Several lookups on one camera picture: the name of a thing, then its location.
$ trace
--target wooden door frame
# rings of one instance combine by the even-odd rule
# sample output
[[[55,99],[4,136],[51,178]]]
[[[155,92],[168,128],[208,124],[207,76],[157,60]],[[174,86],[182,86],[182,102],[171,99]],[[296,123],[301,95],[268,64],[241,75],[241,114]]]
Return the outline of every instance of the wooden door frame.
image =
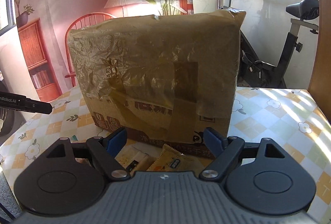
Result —
[[[331,0],[319,0],[319,34],[308,91],[331,121]]]

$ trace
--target flower pot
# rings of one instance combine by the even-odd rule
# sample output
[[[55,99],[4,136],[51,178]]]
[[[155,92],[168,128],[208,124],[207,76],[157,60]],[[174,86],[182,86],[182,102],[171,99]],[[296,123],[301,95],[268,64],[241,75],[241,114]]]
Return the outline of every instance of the flower pot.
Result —
[[[17,28],[20,28],[20,27],[26,25],[28,22],[28,18],[29,18],[29,14],[26,11],[24,11],[21,15],[16,17]]]

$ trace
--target snack package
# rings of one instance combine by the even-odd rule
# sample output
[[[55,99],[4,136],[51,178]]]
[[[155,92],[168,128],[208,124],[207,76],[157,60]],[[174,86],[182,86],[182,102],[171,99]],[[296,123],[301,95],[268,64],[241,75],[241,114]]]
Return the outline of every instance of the snack package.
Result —
[[[150,165],[155,161],[155,158],[148,154],[145,154],[132,145],[125,146],[115,157],[115,160],[119,162],[131,175],[135,171],[146,171]]]
[[[190,170],[193,160],[171,146],[164,144],[160,157],[148,168],[149,172],[179,172]]]

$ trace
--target cardboard box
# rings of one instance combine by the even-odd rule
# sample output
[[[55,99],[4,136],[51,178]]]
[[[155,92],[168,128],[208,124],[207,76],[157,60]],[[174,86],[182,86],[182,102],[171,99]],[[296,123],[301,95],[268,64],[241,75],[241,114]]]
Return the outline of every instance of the cardboard box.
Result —
[[[227,136],[244,16],[130,17],[71,30],[72,62],[96,125],[211,158],[203,130]]]

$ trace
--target exercise bike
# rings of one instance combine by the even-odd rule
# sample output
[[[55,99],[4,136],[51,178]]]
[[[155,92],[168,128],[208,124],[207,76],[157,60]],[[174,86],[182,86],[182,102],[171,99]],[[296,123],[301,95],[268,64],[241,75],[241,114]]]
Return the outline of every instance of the exercise bike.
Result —
[[[219,8],[231,7],[231,0],[228,6],[220,7],[220,0],[218,0]],[[293,55],[294,50],[300,52],[303,45],[297,43],[297,36],[301,26],[310,28],[313,34],[318,34],[318,26],[316,24],[308,23],[305,20],[313,20],[319,16],[319,2],[318,0],[302,0],[300,3],[288,5],[286,12],[295,16],[297,19],[291,19],[291,29],[287,34],[282,54],[280,56],[277,66],[263,62],[259,59],[251,44],[241,31],[240,38],[240,67],[238,74],[238,84],[242,85],[245,82],[250,87],[267,87],[285,89],[286,84],[284,75]]]

